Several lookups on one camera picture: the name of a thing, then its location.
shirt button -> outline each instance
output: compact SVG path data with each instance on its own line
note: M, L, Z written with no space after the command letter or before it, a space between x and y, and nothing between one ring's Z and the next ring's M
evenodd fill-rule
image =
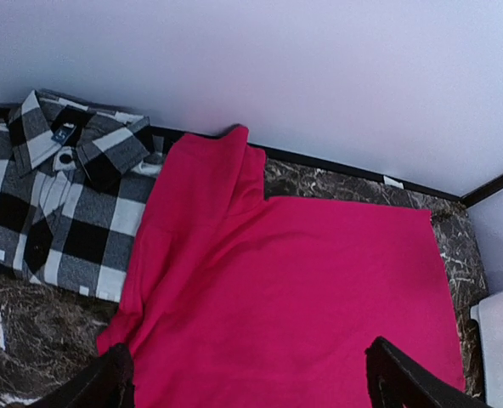
M59 156L59 161L63 164L69 164L70 162L72 162L72 156L68 153L63 153L61 156Z
M34 249L36 252L40 253L40 254L44 254L45 251L44 251L44 248L40 245L35 245L32 249Z

white wall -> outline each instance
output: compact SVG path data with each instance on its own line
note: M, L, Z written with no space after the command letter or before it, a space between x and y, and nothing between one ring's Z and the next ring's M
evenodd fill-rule
M503 173L503 1L0 0L32 88L462 195Z
M503 190L469 210L483 266L488 277L489 290L503 290Z

black metal frame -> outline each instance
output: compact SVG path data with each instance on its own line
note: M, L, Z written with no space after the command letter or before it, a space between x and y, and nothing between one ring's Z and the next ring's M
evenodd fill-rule
M10 109L9 106L11 107L15 105L5 105L4 107L0 107L0 117L5 117L8 114ZM166 144L166 150L168 150L174 142L176 142L185 134L184 131L169 129L166 127L151 126L150 128L155 135L162 136L168 141L168 143ZM205 134L199 134L199 135L204 137L211 137ZM317 167L335 173L341 173L346 174L348 176L359 177L361 179L376 181L378 183L384 182L383 174L371 172L369 170L364 170L352 166L346 166L344 164L335 163L333 161L317 159L314 157L305 156L298 153L291 153L290 151L279 150L272 147L261 146L258 144L252 144L252 146L265 150L267 156L272 159L281 160L283 162L300 164L303 166ZM500 175L498 178L489 181L483 186L478 187L471 193L464 195L462 197L450 193L445 193L440 190L431 189L429 187L420 184L411 183L410 181L405 181L391 177L390 179L394 179L395 181L403 183L404 188L406 190L416 191L418 193L427 194L429 196L443 198L448 201L457 201L466 207L472 207L475 204L478 204L480 201L485 200L486 198L492 196L496 192L503 189L503 174Z
M383 337L366 350L367 385L374 408L487 408L435 377Z
M133 357L117 344L30 408L133 408Z

white tag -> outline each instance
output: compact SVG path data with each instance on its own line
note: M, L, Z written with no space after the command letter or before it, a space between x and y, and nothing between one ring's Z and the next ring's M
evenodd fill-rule
M384 176L384 184L391 185L392 187L397 187L398 189L404 190L404 185L402 183L400 183L397 180L393 180L392 178L389 178L388 176Z

shirt collar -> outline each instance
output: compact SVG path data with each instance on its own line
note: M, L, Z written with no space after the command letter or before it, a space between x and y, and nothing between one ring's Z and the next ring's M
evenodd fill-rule
M75 131L64 144L54 132L70 123ZM8 127L20 176L36 169L63 145L74 147L93 187L106 190L155 151L147 116L79 104L54 93L32 91L10 112Z

